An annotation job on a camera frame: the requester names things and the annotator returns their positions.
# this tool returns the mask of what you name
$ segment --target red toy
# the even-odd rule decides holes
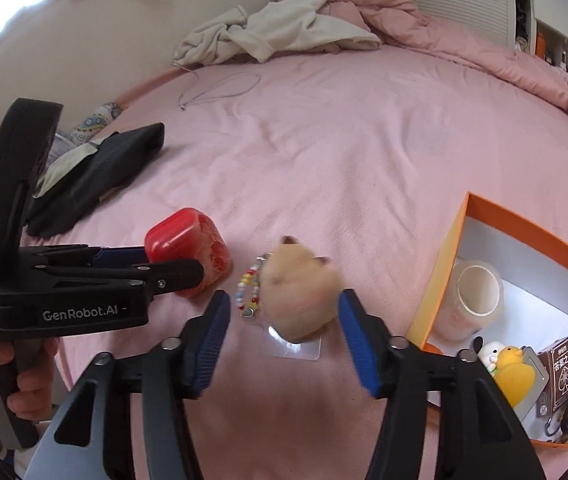
[[[192,298],[231,269],[231,256],[213,221],[192,207],[180,209],[152,227],[144,237],[144,250],[151,263],[195,258],[204,267],[204,279],[196,288],[176,292]]]

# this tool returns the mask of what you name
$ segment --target orange box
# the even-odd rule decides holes
[[[504,284],[502,317],[461,342],[432,333],[456,260],[487,262]],[[512,211],[467,193],[443,241],[407,338],[420,348],[435,346],[455,355],[477,335],[484,343],[499,340],[510,346],[531,346],[536,352],[567,336],[568,245]],[[544,422],[536,417],[535,407],[523,420],[533,443],[567,448],[567,444],[547,442]]]

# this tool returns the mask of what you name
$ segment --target human hand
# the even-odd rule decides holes
[[[45,420],[50,416],[55,367],[53,357],[58,352],[58,345],[56,338],[44,340],[33,366],[17,376],[17,386],[20,390],[8,397],[7,405],[19,418]],[[12,343],[0,341],[0,365],[12,359]]]

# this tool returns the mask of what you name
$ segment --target roll of clear tape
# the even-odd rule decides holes
[[[504,284],[497,270],[478,260],[459,262],[450,274],[433,330],[460,341],[489,326],[504,311]]]

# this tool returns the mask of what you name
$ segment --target wall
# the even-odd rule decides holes
[[[102,102],[170,66],[193,27],[268,0],[45,0],[0,35],[0,122],[17,97],[64,104],[72,127]]]

